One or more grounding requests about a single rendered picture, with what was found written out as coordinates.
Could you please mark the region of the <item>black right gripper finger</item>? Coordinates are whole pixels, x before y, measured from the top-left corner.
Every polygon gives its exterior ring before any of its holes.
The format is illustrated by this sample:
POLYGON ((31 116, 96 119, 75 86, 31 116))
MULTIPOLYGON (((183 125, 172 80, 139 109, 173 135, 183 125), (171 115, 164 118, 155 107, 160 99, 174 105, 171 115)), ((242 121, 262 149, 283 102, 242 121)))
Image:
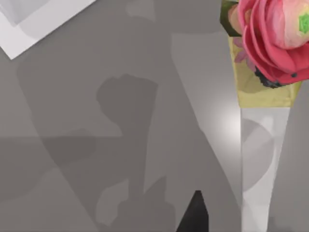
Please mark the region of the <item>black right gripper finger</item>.
POLYGON ((209 214, 200 190, 195 191, 176 232, 209 232, 209 214))

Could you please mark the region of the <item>pink flower in white vase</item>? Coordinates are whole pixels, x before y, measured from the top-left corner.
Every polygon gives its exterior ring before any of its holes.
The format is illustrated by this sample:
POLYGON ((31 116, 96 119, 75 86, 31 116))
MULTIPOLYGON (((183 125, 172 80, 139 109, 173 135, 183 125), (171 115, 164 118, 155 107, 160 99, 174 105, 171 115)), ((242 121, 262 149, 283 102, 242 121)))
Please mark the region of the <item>pink flower in white vase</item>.
POLYGON ((240 107, 241 232, 267 232, 290 109, 309 80, 309 0, 222 0, 240 107))

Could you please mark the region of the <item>white sink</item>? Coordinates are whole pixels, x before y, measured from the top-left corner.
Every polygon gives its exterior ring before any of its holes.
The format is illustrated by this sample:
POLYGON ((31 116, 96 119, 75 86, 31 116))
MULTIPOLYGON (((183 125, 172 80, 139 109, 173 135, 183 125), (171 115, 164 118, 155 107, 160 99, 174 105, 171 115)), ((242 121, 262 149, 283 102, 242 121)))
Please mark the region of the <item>white sink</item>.
POLYGON ((14 59, 97 0, 0 0, 0 48, 14 59))

